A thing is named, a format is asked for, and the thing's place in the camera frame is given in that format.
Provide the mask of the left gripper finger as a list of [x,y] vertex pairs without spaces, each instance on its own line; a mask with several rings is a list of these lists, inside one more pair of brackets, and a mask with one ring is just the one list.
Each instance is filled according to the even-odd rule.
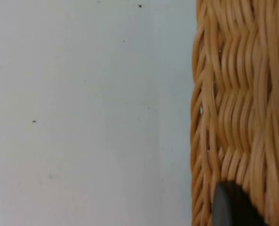
[[216,185],[212,205],[213,226],[266,226],[248,194],[232,181]]

